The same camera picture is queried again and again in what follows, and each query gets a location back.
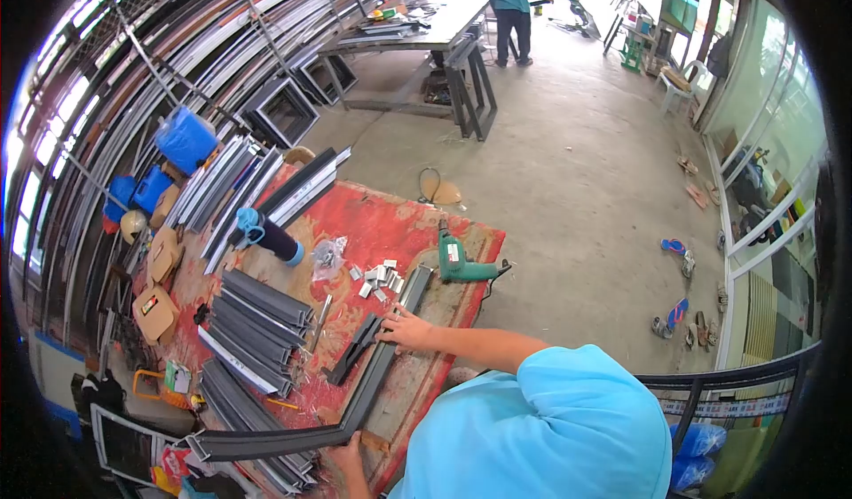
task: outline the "jeans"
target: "jeans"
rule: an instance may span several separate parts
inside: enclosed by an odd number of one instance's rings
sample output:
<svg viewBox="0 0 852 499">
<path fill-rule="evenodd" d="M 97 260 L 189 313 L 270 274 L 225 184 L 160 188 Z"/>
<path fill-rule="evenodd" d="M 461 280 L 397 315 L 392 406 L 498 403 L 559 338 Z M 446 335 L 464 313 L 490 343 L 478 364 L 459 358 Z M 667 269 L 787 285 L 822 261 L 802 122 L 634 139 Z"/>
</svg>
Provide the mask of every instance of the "jeans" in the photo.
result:
<svg viewBox="0 0 852 499">
<path fill-rule="evenodd" d="M 526 62 L 530 55 L 530 14 L 517 9 L 495 9 L 497 17 L 497 63 L 509 60 L 509 34 L 512 28 L 518 36 L 518 61 Z"/>
</svg>

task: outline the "cable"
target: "cable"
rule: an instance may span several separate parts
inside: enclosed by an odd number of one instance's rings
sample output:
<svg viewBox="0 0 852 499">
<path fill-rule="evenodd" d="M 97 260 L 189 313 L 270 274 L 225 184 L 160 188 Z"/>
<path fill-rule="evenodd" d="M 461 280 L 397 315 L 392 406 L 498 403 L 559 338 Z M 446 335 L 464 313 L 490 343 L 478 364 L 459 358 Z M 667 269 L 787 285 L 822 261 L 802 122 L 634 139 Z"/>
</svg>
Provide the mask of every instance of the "cable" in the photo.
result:
<svg viewBox="0 0 852 499">
<path fill-rule="evenodd" d="M 423 194 L 423 184 L 422 184 L 423 172 L 425 172 L 426 170 L 432 170 L 435 173 L 435 175 L 438 176 L 438 184 L 434 186 L 434 192 L 432 192 L 432 197 L 426 197 L 426 195 Z M 431 166 L 428 166 L 428 167 L 420 170 L 420 174 L 418 174 L 418 185 L 420 185 L 420 197 L 418 198 L 418 201 L 421 204 L 434 205 L 434 197 L 435 197 L 435 195 L 438 194 L 438 188 L 441 186 L 441 172 L 432 168 Z"/>
</svg>

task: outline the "label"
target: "label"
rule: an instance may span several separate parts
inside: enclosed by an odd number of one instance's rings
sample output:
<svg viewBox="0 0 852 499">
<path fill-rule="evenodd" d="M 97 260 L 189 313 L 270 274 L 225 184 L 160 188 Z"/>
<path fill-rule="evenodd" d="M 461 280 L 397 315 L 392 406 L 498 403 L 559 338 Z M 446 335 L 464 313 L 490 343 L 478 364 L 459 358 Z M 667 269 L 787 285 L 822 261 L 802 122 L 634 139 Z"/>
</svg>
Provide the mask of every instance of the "label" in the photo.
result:
<svg viewBox="0 0 852 499">
<path fill-rule="evenodd" d="M 157 304 L 157 301 L 158 301 L 158 300 L 157 300 L 157 297 L 154 295 L 154 296 L 152 296 L 152 297 L 151 297 L 151 299 L 150 299 L 150 300 L 148 300 L 147 302 L 145 302 L 145 303 L 142 305 L 142 315 L 143 315 L 143 316 L 147 316 L 147 314 L 151 312 L 151 309 L 153 309 L 153 308 L 154 308 L 154 305 L 156 305 L 156 304 Z"/>
</svg>

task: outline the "metal table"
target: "metal table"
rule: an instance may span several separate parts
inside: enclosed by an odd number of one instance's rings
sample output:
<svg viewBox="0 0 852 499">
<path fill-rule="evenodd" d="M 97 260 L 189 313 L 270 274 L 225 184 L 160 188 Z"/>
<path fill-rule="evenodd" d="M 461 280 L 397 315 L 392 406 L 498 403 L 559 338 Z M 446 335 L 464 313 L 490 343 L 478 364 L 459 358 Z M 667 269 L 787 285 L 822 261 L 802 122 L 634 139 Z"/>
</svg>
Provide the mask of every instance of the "metal table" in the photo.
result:
<svg viewBox="0 0 852 499">
<path fill-rule="evenodd" d="M 485 12 L 488 0 L 404 0 L 404 2 L 409 12 L 417 8 L 426 11 L 426 15 L 419 19 L 430 27 L 418 27 L 399 39 L 372 39 L 359 29 L 361 25 L 371 23 L 369 19 L 363 19 L 351 29 L 332 38 L 318 50 L 317 55 L 323 59 L 335 90 L 339 98 L 343 100 L 344 108 L 347 110 L 392 110 L 438 118 L 452 116 L 456 124 L 461 127 L 464 137 L 475 132 L 477 138 L 484 141 L 497 113 L 497 102 L 494 100 L 482 56 L 476 48 L 478 32 L 468 33 L 474 22 Z M 351 39 L 354 38 L 362 40 L 352 42 Z M 418 90 L 422 79 L 429 75 L 432 58 L 426 58 L 390 100 L 345 99 L 343 87 L 329 61 L 331 56 L 408 50 L 442 53 L 450 87 L 451 106 L 406 101 L 409 95 Z M 464 66 L 465 61 L 468 63 L 469 76 L 473 82 L 474 99 L 470 98 L 467 87 L 464 85 L 465 76 L 461 67 Z"/>
</svg>

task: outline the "plastic sack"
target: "plastic sack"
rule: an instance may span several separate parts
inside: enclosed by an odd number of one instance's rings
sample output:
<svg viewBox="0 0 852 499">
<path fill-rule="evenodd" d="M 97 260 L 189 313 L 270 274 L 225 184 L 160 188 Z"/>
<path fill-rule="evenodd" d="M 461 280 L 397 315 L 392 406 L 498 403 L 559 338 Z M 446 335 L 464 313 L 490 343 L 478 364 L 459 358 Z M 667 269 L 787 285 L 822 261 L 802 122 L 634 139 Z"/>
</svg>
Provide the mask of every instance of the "plastic sack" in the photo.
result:
<svg viewBox="0 0 852 499">
<path fill-rule="evenodd" d="M 676 456 L 671 463 L 671 488 L 674 491 L 684 491 L 693 486 L 699 486 L 716 469 L 716 463 L 706 456 Z"/>
<path fill-rule="evenodd" d="M 314 277 L 312 281 L 324 281 L 333 278 L 343 266 L 343 250 L 347 237 L 323 240 L 316 245 L 311 256 L 314 257 Z"/>
<path fill-rule="evenodd" d="M 671 437 L 674 438 L 677 425 L 669 427 Z M 703 456 L 719 451 L 725 440 L 728 439 L 728 431 L 719 425 L 709 423 L 692 423 L 687 429 L 687 435 L 683 437 L 681 450 L 678 456 Z"/>
</svg>

